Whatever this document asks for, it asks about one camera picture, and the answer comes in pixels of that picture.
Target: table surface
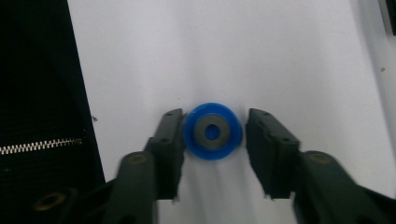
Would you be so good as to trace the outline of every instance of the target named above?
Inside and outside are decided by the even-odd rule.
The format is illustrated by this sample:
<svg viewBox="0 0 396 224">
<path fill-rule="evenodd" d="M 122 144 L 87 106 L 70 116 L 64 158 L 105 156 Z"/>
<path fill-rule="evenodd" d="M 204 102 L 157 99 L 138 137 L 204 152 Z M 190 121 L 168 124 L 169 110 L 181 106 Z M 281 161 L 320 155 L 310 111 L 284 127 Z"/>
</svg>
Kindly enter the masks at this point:
<svg viewBox="0 0 396 224">
<path fill-rule="evenodd" d="M 107 180 L 121 157 L 143 149 L 163 113 L 217 102 L 243 125 L 251 107 L 271 112 L 302 151 L 330 153 L 360 185 L 394 196 L 396 129 L 387 117 L 396 111 L 389 98 L 396 65 L 378 51 L 396 55 L 396 42 L 376 1 L 69 0 L 69 7 Z M 291 200 L 264 200 L 245 141 L 220 161 L 185 156 L 180 202 L 160 202 L 162 224 L 295 223 Z"/>
</svg>

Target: brass screw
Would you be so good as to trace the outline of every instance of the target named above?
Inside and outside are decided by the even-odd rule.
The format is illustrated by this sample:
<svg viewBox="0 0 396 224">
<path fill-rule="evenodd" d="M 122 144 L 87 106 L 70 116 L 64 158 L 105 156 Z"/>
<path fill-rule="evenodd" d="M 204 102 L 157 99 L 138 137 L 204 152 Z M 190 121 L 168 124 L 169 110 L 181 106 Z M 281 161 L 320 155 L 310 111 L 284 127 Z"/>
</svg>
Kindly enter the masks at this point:
<svg viewBox="0 0 396 224">
<path fill-rule="evenodd" d="M 141 164 L 148 159 L 145 155 L 134 155 L 129 159 L 129 162 L 133 165 Z"/>
<path fill-rule="evenodd" d="M 65 200 L 66 195 L 59 192 L 53 192 L 37 200 L 37 202 L 35 202 L 35 205 L 33 205 L 33 208 L 36 211 L 47 211 L 55 207 L 56 205 L 63 203 Z"/>
<path fill-rule="evenodd" d="M 319 153 L 309 155 L 309 159 L 322 164 L 329 164 L 331 162 L 331 160 L 327 156 Z"/>
</svg>

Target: blue washer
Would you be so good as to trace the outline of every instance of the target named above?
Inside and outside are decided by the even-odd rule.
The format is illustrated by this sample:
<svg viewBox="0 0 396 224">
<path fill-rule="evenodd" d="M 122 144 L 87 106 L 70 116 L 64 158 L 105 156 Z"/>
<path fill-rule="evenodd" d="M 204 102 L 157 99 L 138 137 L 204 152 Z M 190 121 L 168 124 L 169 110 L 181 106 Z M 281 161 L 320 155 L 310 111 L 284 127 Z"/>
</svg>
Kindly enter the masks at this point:
<svg viewBox="0 0 396 224">
<path fill-rule="evenodd" d="M 202 147 L 196 142 L 194 136 L 195 125 L 200 119 L 208 115 L 220 116 L 230 126 L 230 137 L 223 147 L 216 150 Z M 235 114 L 228 107 L 216 103 L 208 103 L 194 108 L 186 117 L 183 126 L 183 138 L 192 154 L 204 160 L 216 161 L 230 155 L 239 146 L 242 139 L 242 128 Z"/>
</svg>

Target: silver washer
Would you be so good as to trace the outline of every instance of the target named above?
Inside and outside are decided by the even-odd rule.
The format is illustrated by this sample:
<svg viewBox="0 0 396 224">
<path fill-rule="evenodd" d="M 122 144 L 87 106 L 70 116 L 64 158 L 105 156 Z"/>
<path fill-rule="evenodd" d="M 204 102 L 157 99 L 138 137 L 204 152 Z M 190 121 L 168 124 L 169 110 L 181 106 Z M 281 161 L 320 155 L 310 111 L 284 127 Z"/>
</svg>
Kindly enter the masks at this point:
<svg viewBox="0 0 396 224">
<path fill-rule="evenodd" d="M 216 139 L 209 139 L 205 134 L 205 130 L 209 125 L 216 125 L 219 128 L 219 137 Z M 223 147 L 230 138 L 230 125 L 227 120 L 218 115 L 206 115 L 196 122 L 194 128 L 195 141 L 211 150 L 217 150 Z"/>
</svg>

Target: zipper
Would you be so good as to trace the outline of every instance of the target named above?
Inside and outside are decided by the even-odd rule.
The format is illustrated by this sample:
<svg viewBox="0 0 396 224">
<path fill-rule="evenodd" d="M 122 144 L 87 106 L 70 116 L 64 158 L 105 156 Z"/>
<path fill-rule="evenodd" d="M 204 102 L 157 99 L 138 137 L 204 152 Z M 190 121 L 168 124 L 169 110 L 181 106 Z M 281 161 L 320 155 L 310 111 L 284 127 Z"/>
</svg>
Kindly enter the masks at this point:
<svg viewBox="0 0 396 224">
<path fill-rule="evenodd" d="M 49 141 L 33 142 L 13 146 L 0 147 L 1 155 L 15 154 L 20 152 L 36 151 L 54 147 L 70 147 L 82 145 L 81 138 L 60 138 Z"/>
</svg>

